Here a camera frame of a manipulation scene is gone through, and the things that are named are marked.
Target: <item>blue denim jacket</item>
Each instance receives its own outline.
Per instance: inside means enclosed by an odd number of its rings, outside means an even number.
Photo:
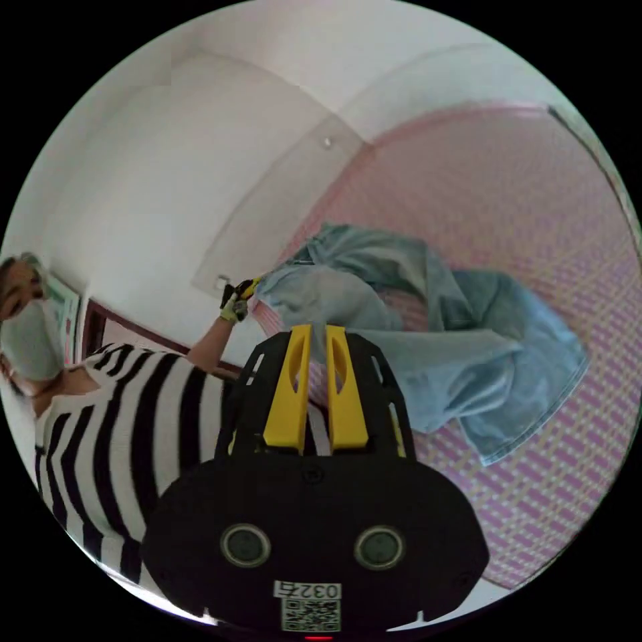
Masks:
[[[397,289],[425,305],[429,331],[403,332],[378,296]],[[451,271],[420,239],[325,225],[256,290],[286,326],[314,327],[325,363],[327,324],[379,346],[414,430],[456,418],[484,465],[513,452],[551,418],[589,360],[577,336],[505,274]]]

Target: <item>poster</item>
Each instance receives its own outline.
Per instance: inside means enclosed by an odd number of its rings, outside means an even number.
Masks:
[[[56,312],[58,332],[65,354],[65,365],[76,363],[76,331],[80,295],[51,273],[47,275],[47,290],[51,305]]]

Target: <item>white face mask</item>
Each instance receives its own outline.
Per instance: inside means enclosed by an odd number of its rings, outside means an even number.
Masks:
[[[32,300],[0,328],[0,349],[24,379],[51,381],[65,367],[56,315],[47,301]]]

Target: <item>label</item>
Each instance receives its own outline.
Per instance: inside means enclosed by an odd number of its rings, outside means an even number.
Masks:
[[[281,629],[305,633],[341,630],[341,584],[275,581],[281,598]]]
[[[341,584],[304,584],[276,580],[274,596],[294,600],[340,600]]]
[[[337,633],[341,630],[341,600],[281,600],[281,630]]]

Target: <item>mattress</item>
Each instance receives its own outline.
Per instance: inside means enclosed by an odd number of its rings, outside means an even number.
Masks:
[[[639,237],[622,186],[545,106],[463,106],[405,123],[365,148],[317,202],[281,259],[323,222],[424,239],[453,269],[500,270],[556,310],[591,365],[544,428],[484,468],[456,422],[415,433],[417,457],[475,508],[491,550],[484,577],[514,589],[582,529],[608,492],[632,440],[642,389]],[[385,292],[405,329],[426,328],[420,303]],[[259,303],[270,335],[280,319]],[[324,369],[310,396],[323,403]]]

